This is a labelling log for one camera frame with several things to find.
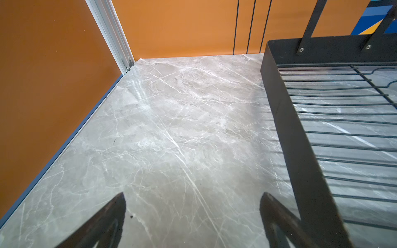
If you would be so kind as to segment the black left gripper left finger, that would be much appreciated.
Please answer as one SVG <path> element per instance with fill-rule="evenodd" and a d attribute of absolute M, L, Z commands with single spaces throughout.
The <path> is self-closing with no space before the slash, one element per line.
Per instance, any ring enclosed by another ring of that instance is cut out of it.
<path fill-rule="evenodd" d="M 116 248 L 118 247 L 125 220 L 126 200 L 124 193 L 114 196 L 96 214 L 72 233 L 58 248 Z"/>

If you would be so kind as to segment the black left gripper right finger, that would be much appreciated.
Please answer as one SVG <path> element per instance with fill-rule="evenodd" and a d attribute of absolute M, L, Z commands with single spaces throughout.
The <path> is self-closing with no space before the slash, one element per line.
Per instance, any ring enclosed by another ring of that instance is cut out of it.
<path fill-rule="evenodd" d="M 270 193 L 265 192 L 259 211 L 271 248 L 317 248 L 317 243 L 302 227 L 300 220 Z"/>

